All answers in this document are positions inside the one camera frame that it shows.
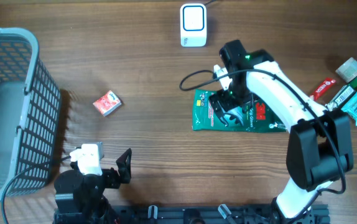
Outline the green lid jar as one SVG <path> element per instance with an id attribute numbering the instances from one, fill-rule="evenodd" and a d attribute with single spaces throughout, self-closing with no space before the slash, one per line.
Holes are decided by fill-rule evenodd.
<path id="1" fill-rule="evenodd" d="M 357 88 L 357 61 L 353 57 L 340 65 L 336 73 L 352 88 Z"/>

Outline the green 3M gloves package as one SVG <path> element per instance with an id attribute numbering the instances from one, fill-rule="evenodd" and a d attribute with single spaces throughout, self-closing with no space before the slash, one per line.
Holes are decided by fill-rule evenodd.
<path id="1" fill-rule="evenodd" d="M 243 125 L 236 124 L 225 116 L 228 125 L 225 126 L 213 111 L 208 97 L 216 91 L 195 90 L 192 109 L 192 129 L 194 131 L 234 131 L 249 133 L 279 133 L 287 129 L 278 116 L 262 100 L 253 101 L 253 105 L 246 105 L 242 113 Z"/>

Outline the red Nescafe stick sachet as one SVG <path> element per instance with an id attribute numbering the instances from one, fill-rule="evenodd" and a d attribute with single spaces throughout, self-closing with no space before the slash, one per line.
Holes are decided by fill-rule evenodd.
<path id="1" fill-rule="evenodd" d="M 321 98 L 324 93 L 329 90 L 334 84 L 336 83 L 336 80 L 333 78 L 326 78 L 324 81 L 319 84 L 317 89 L 309 96 L 309 98 L 313 101 L 317 101 L 319 98 Z"/>

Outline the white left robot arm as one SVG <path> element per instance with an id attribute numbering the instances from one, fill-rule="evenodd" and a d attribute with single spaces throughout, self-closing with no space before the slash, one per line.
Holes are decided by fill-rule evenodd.
<path id="1" fill-rule="evenodd" d="M 82 174 L 78 163 L 60 174 L 54 182 L 57 209 L 54 223 L 120 223 L 120 217 L 103 195 L 105 189 L 118 189 L 131 181 L 132 150 L 127 149 L 117 160 L 117 169 L 102 169 L 101 175 Z"/>

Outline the small red juice box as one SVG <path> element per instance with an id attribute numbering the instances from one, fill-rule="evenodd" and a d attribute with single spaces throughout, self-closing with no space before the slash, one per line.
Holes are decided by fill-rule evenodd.
<path id="1" fill-rule="evenodd" d="M 103 115 L 107 116 L 114 110 L 118 109 L 122 105 L 122 101 L 119 97 L 112 92 L 108 91 L 104 96 L 99 98 L 93 103 L 93 106 Z"/>

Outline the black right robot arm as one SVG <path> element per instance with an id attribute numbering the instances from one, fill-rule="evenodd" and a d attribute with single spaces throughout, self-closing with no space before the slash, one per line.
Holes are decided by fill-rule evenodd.
<path id="1" fill-rule="evenodd" d="M 289 132 L 286 166 L 290 179 L 270 205 L 250 205 L 245 219 L 264 223 L 328 223 L 328 210 L 316 199 L 331 191 L 354 166 L 351 127 L 347 115 L 328 110 L 296 87 L 265 50 L 247 52 L 239 40 L 219 52 L 222 66 L 214 68 L 221 90 L 209 102 L 223 124 L 244 124 L 248 108 L 259 98 L 277 115 Z"/>

